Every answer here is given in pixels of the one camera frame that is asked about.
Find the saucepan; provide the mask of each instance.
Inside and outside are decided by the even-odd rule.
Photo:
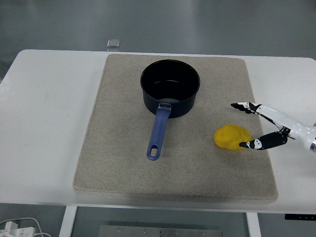
[[[185,115],[193,107],[200,86],[196,70],[182,61],[166,59],[150,64],[140,84],[145,106],[156,115],[147,149],[147,158],[157,160],[170,118]]]

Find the white cable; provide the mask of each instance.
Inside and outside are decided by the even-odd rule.
[[[49,237],[52,237],[49,233],[45,233],[45,232],[42,232],[42,233],[35,233],[34,236],[38,236],[38,235],[47,235]]]
[[[35,219],[35,218],[33,218],[33,217],[22,217],[22,218],[17,218],[17,219],[9,219],[9,220],[5,220],[5,221],[1,221],[1,222],[0,222],[0,225],[1,225],[2,223],[4,223],[4,222],[8,222],[8,221],[19,221],[19,220],[34,220],[34,221],[36,221],[36,223],[37,223],[37,225],[38,225],[38,227],[39,227],[39,232],[40,232],[39,235],[41,235],[41,237],[44,237],[44,236],[43,236],[44,233],[42,233],[42,231],[41,231],[40,224],[39,224],[38,220]]]

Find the felt mat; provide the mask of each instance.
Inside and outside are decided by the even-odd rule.
[[[155,115],[144,105],[140,76],[152,62],[177,59],[200,76],[193,108],[167,123],[160,158],[146,151]],[[217,147],[214,132],[237,124],[253,138],[259,117],[230,106],[252,101],[241,59],[111,54],[108,56],[79,157],[74,189],[109,197],[269,203],[277,188],[267,151]]]

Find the white robotic arm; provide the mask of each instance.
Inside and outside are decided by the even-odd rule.
[[[279,129],[278,132],[269,133],[250,142],[241,142],[241,147],[264,150],[283,145],[287,138],[301,141],[305,148],[316,152],[316,126],[306,126],[295,118],[266,105],[250,102],[231,104],[236,109],[247,114],[261,115]]]

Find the pot handle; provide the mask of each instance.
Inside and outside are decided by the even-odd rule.
[[[147,158],[150,160],[156,160],[160,156],[164,132],[166,130],[170,114],[171,105],[167,103],[160,103],[156,110],[155,123],[147,149]]]

